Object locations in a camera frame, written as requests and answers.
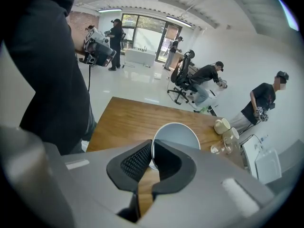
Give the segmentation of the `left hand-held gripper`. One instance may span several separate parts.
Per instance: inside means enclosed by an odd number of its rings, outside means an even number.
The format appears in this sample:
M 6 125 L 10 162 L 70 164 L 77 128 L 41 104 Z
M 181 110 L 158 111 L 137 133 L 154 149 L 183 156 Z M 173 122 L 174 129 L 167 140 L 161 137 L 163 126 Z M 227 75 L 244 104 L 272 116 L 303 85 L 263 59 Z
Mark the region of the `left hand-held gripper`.
M 116 55 L 109 47 L 108 39 L 96 28 L 92 28 L 85 37 L 84 63 L 107 67 Z

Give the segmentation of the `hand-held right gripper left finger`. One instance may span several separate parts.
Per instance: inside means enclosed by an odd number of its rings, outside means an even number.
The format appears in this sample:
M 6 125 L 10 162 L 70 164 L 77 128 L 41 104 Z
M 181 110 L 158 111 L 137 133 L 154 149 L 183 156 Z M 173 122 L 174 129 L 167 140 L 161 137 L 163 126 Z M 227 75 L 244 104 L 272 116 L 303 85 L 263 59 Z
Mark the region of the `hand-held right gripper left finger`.
M 137 228 L 138 183 L 151 161 L 151 140 L 62 156 L 47 145 L 51 173 L 75 228 Z

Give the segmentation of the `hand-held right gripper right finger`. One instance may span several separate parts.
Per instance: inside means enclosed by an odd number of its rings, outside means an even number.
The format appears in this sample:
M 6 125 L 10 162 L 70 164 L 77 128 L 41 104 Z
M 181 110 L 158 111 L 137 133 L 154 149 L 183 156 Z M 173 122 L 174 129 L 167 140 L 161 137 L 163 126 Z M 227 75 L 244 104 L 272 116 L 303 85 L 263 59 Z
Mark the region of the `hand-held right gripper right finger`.
M 156 140 L 160 182 L 144 228 L 259 228 L 276 211 L 273 192 L 229 159 Z

